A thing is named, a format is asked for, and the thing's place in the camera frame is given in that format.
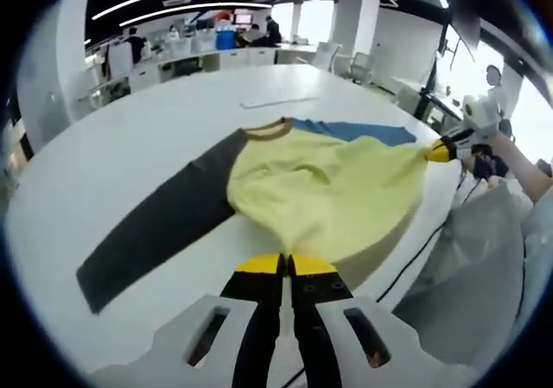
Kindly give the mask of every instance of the white table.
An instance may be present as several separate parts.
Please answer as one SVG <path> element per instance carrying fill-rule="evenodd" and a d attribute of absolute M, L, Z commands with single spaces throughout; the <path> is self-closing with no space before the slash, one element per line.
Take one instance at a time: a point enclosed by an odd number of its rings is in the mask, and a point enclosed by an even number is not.
<path fill-rule="evenodd" d="M 246 110 L 279 93 L 316 99 Z M 154 332 L 204 294 L 222 290 L 236 264 L 278 248 L 276 239 L 234 216 L 156 268 L 92 315 L 75 272 L 147 194 L 238 127 L 282 115 L 405 126 L 420 143 L 437 135 L 368 90 L 309 65 L 200 73 L 153 86 L 80 120 L 49 143 L 22 174 L 6 219 L 11 255 L 37 319 L 84 372 L 130 362 Z M 423 203 L 404 237 L 356 291 L 380 296 L 446 219 L 461 165 L 429 163 Z M 397 305 L 437 235 L 382 301 Z"/>

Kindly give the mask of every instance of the dark gray sleeve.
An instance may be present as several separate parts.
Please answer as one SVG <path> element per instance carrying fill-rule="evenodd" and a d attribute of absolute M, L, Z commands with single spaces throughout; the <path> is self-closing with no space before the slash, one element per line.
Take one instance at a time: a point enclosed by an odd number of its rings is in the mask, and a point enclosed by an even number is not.
<path fill-rule="evenodd" d="M 226 185 L 246 142 L 239 131 L 226 137 L 165 181 L 105 237 L 77 270 L 93 313 L 234 215 Z"/>

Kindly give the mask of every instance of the yellow shirt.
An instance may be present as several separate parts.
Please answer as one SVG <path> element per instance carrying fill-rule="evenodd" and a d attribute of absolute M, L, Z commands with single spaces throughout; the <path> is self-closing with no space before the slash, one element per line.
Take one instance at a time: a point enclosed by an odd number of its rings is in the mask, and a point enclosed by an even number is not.
<path fill-rule="evenodd" d="M 276 251 L 337 263 L 384 239 L 419 203 L 426 159 L 414 144 L 345 142 L 286 123 L 247 133 L 227 196 L 280 238 Z"/>

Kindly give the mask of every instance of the black cable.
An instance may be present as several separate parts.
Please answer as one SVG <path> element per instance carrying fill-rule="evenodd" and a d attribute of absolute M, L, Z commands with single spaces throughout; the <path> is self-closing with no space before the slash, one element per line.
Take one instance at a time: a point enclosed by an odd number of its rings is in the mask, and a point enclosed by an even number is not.
<path fill-rule="evenodd" d="M 463 181 L 465 180 L 465 178 L 463 177 L 461 179 L 461 182 L 459 184 L 459 186 L 457 187 L 457 189 L 459 189 L 459 187 L 461 186 L 461 184 L 463 183 Z M 473 192 L 476 190 L 476 188 L 480 185 L 480 181 L 481 179 L 478 180 L 478 182 L 476 182 L 476 185 L 473 186 L 473 188 L 470 190 L 470 192 L 467 194 L 467 197 L 465 198 L 465 200 L 461 203 L 461 205 L 463 205 L 465 202 L 467 202 L 468 198 L 470 198 L 470 195 L 473 194 Z M 423 247 L 416 252 L 415 256 L 401 269 L 401 271 L 399 271 L 399 274 L 396 276 L 396 278 L 394 279 L 393 282 L 391 282 L 391 284 L 388 286 L 388 288 L 385 290 L 385 292 L 377 299 L 377 303 L 380 303 L 382 301 L 382 299 L 384 299 L 386 297 L 386 295 L 390 292 L 390 290 L 396 285 L 397 281 L 401 278 L 401 276 L 405 273 L 405 271 L 407 269 L 409 269 L 409 267 L 415 262 L 415 260 L 418 258 L 418 256 L 421 255 L 421 253 L 426 249 L 426 246 L 429 244 L 429 242 L 432 240 L 432 238 L 443 228 L 443 226 L 445 226 L 446 224 L 446 221 L 443 221 L 440 226 L 438 226 L 431 234 L 430 234 L 430 237 L 426 240 L 426 242 L 424 243 Z M 294 381 L 296 381 L 298 378 L 300 378 L 300 376 L 302 375 L 302 373 L 305 372 L 305 368 L 302 368 L 300 369 L 286 384 L 284 384 L 282 386 L 282 388 L 288 388 L 289 386 L 291 386 Z"/>

